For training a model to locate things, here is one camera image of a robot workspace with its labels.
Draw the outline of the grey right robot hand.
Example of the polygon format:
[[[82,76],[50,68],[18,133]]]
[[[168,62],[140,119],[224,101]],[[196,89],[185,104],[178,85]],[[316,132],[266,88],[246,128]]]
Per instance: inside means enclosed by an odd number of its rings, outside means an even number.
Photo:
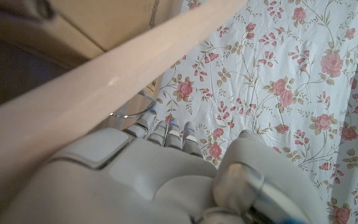
[[[253,132],[243,130],[215,167],[191,123],[154,118],[57,151],[0,223],[326,223],[312,181]]]

